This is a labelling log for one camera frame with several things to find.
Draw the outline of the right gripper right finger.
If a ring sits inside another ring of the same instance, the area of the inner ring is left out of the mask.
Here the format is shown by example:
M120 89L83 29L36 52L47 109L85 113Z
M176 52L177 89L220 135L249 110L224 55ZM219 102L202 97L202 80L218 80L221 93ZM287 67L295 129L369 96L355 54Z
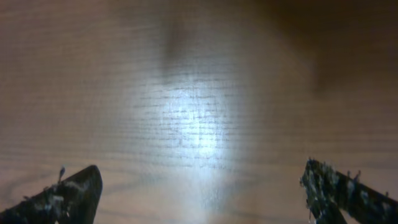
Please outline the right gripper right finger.
M308 159L300 185L315 223L346 223L342 211L361 224L397 223L397 201L379 193L332 166Z

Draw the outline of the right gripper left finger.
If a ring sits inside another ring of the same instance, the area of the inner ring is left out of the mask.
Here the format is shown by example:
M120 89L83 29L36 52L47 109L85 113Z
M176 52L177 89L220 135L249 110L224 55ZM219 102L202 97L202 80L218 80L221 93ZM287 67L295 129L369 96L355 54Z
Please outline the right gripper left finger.
M1 224L93 224L103 190L96 165L45 187L41 193L24 197L17 205L1 212Z

